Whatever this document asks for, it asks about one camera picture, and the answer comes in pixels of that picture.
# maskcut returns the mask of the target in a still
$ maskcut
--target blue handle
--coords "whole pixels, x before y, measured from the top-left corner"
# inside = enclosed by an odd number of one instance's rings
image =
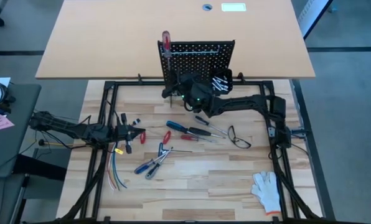
[[[155,163],[154,160],[151,159],[150,161],[145,162],[145,163],[141,164],[139,167],[137,167],[134,170],[134,173],[135,174],[140,174],[140,173],[146,171],[151,166],[151,164],[154,164],[154,163]]]
[[[179,125],[179,124],[177,124],[177,123],[175,123],[173,121],[167,121],[166,122],[166,126],[168,126],[169,128],[172,128],[172,129],[174,129],[176,131],[180,131],[180,132],[182,132],[184,134],[187,134],[187,131],[188,131],[187,128],[185,128],[185,127],[183,127],[183,126],[181,126],[181,125]]]

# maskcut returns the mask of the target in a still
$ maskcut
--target red handle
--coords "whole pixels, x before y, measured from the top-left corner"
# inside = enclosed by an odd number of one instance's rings
[[[162,141],[162,143],[163,143],[163,144],[166,144],[166,143],[170,140],[171,135],[172,135],[172,133],[171,133],[170,131],[167,131],[167,133],[166,133],[165,136],[163,137],[163,141]]]
[[[144,144],[145,142],[146,142],[146,132],[143,132],[140,135],[140,143]]]
[[[189,140],[189,141],[198,141],[198,139],[192,137],[192,136],[189,136],[189,135],[185,135],[183,134],[182,136],[180,136],[181,139],[183,140]]]
[[[163,48],[165,50],[171,49],[171,35],[169,34],[168,31],[164,31],[162,33],[162,43],[163,43]]]

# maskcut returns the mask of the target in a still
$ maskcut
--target label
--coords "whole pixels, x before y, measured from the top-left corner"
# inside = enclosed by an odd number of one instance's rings
[[[222,3],[223,12],[245,12],[247,5],[245,3]]]
[[[120,154],[120,155],[123,155],[123,151],[120,150],[120,149],[118,149],[118,148],[115,149],[115,152],[118,153],[118,154]]]

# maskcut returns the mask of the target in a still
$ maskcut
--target light wooden desk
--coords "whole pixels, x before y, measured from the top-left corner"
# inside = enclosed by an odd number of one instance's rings
[[[251,78],[314,77],[290,0],[63,2],[36,78],[162,77],[157,41],[235,40],[229,68]],[[212,10],[202,9],[211,4]]]
[[[96,121],[103,84],[102,80],[89,81],[80,119],[92,115],[92,121]],[[291,128],[298,127],[299,118],[289,81],[275,80],[274,84],[276,94],[287,102],[286,124]],[[252,175],[261,170],[273,170],[268,158],[270,148],[264,119],[256,111],[226,112],[211,119],[213,124],[223,129],[234,125],[236,134],[252,143],[251,148],[239,149],[228,139],[218,144],[189,142],[179,139],[180,133],[172,130],[172,139],[166,148],[174,146],[174,149],[194,152],[170,154],[153,180],[133,173],[142,162],[156,156],[161,136],[169,129],[165,125],[167,120],[200,127],[192,121],[194,114],[186,112],[182,103],[175,101],[170,108],[169,100],[161,98],[162,88],[119,87],[117,112],[125,112],[129,122],[140,118],[139,127],[153,133],[147,131],[143,145],[137,138],[132,154],[118,156],[119,177],[128,189],[112,191],[105,173],[98,219],[110,216],[111,220],[271,220],[250,193]],[[252,86],[235,86],[230,96],[252,94],[259,94],[259,90]],[[304,147],[301,140],[293,139],[293,143]],[[89,149],[73,150],[57,217],[65,215],[83,191],[90,154]],[[307,155],[295,147],[288,149],[288,155],[296,190],[312,211],[321,215]],[[87,216],[91,214],[93,199],[92,193]]]

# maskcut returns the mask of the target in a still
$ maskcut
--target screwdriver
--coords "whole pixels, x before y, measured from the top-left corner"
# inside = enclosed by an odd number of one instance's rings
[[[151,180],[155,176],[155,174],[158,171],[158,168],[161,166],[163,160],[166,158],[167,155],[169,155],[169,153],[171,151],[172,151],[172,149],[168,150],[168,152],[165,153],[163,158],[159,162],[157,162],[156,165],[150,171],[148,171],[148,173],[146,174],[146,179],[147,180]]]
[[[204,138],[202,138],[202,137],[200,137],[200,136],[198,136],[198,135],[190,132],[187,128],[185,128],[185,127],[183,127],[183,126],[181,126],[181,125],[179,125],[179,124],[177,124],[177,123],[175,123],[173,121],[167,121],[166,122],[166,126],[168,126],[169,128],[172,128],[172,129],[174,129],[176,131],[180,131],[180,132],[182,132],[184,134],[191,134],[191,135],[193,135],[193,136],[195,136],[195,137],[197,137],[199,139],[203,139],[203,140],[206,140],[206,141],[209,141],[209,142],[215,142],[215,141],[212,141],[212,140],[204,139]]]
[[[161,156],[159,156],[159,157],[156,158],[156,159],[151,159],[150,161],[141,164],[139,167],[137,167],[137,168],[134,170],[134,173],[135,173],[135,174],[140,174],[140,173],[144,172],[144,171],[147,170],[150,166],[154,165],[155,162],[156,162],[158,159],[164,157],[166,154],[167,154],[167,153],[164,153],[164,154],[162,154]]]
[[[194,136],[190,136],[190,135],[186,135],[186,134],[182,134],[182,136],[180,136],[181,139],[183,140],[189,140],[189,141],[207,141],[207,140],[204,140],[204,139],[200,139],[200,138],[197,138],[197,137],[194,137]]]
[[[169,31],[164,31],[162,33],[162,47],[163,47],[163,51],[164,51],[164,54],[163,56],[165,56],[165,58],[167,58],[167,71],[170,72],[171,71],[171,57],[172,57],[172,52],[171,52],[171,35],[169,33]]]
[[[197,120],[198,123],[200,123],[200,124],[204,124],[204,125],[206,125],[206,126],[208,126],[208,127],[210,127],[210,128],[213,128],[213,129],[215,129],[215,130],[217,130],[217,131],[220,131],[221,133],[227,135],[227,132],[226,132],[226,131],[223,131],[223,130],[221,130],[221,129],[219,129],[219,128],[213,126],[213,125],[211,125],[208,121],[204,120],[204,119],[201,118],[200,116],[195,116],[195,118],[196,118],[196,120]]]
[[[205,130],[202,130],[202,129],[199,129],[199,128],[194,128],[194,127],[191,127],[188,129],[190,132],[194,133],[194,134],[199,134],[199,135],[203,135],[203,136],[212,136],[212,137],[216,137],[216,138],[225,138],[223,136],[218,136],[217,134],[212,134],[208,131],[205,131]]]

